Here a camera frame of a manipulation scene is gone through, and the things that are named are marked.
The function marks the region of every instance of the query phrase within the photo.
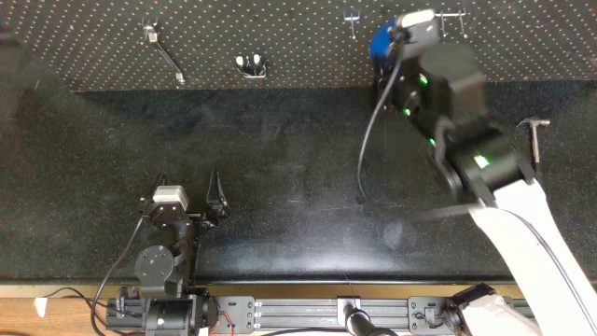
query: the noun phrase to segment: green led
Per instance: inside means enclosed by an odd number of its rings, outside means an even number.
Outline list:
[[[429,80],[427,79],[427,77],[419,74],[419,82],[421,83],[421,85],[423,86],[427,86],[427,84],[429,84]]]
[[[478,156],[474,157],[473,159],[475,160],[475,162],[477,163],[477,166],[480,169],[483,169],[489,165],[489,161],[487,161],[487,158],[485,158],[482,155],[478,155]]]

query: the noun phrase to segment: wooden edge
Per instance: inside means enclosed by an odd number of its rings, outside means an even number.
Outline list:
[[[498,294],[523,299],[517,285],[491,285]],[[38,298],[61,288],[73,287],[88,298],[95,297],[97,286],[91,285],[2,285],[0,298]],[[411,296],[449,297],[470,285],[218,285],[208,286],[215,296],[252,296],[258,299],[333,299],[359,296],[363,299],[407,299]],[[115,298],[120,286],[106,286],[102,298]],[[54,297],[75,295],[64,290]]]

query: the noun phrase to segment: pegboard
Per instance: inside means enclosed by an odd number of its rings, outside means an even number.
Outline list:
[[[492,0],[0,0],[0,22],[73,91],[367,86],[368,42],[384,21],[419,9],[447,18],[448,42],[470,45],[489,81],[597,79],[594,1]],[[360,12],[353,40],[348,11]],[[143,40],[158,20],[170,66]],[[234,58],[259,53],[247,79]]]

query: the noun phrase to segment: black tabletop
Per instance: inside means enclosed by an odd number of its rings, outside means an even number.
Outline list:
[[[2,72],[0,280],[96,282],[136,223],[160,169],[205,204],[220,169],[232,217],[201,236],[198,280],[511,281],[469,217],[404,220],[453,204],[425,159],[425,140],[401,116],[381,115],[364,180],[381,206],[357,201],[356,159],[370,116],[368,88],[133,91],[76,95],[58,82]],[[488,84],[494,118],[529,155],[520,119],[539,130],[544,189],[562,236],[597,279],[597,85]],[[133,279],[144,228],[115,273]]]

